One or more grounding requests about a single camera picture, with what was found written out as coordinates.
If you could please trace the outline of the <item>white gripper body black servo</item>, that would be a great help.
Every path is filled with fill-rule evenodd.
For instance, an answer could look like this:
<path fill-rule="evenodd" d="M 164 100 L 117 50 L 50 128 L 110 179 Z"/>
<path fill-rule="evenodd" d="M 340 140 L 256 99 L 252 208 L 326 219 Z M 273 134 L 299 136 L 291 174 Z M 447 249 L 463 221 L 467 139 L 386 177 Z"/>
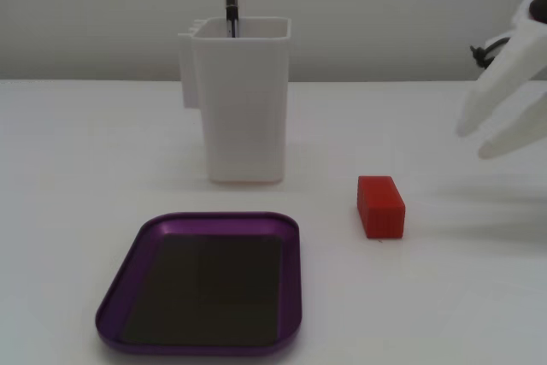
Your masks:
<path fill-rule="evenodd" d="M 546 0 L 522 0 L 512 20 L 510 34 L 546 35 Z"/>

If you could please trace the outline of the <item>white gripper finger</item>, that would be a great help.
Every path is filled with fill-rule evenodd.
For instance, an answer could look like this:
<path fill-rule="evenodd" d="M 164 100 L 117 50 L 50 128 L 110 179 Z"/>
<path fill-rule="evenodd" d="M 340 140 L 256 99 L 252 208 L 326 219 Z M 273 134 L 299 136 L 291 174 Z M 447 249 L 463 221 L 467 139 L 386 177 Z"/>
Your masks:
<path fill-rule="evenodd" d="M 530 78 L 546 67 L 546 26 L 519 25 L 493 63 L 473 83 L 456 133 L 467 137 Z"/>
<path fill-rule="evenodd" d="M 514 70 L 487 70 L 477 80 L 477 126 L 490 118 L 506 99 L 517 92 L 530 77 Z M 525 109 L 505 129 L 485 141 L 478 150 L 481 159 L 493 159 L 546 138 L 546 94 Z"/>

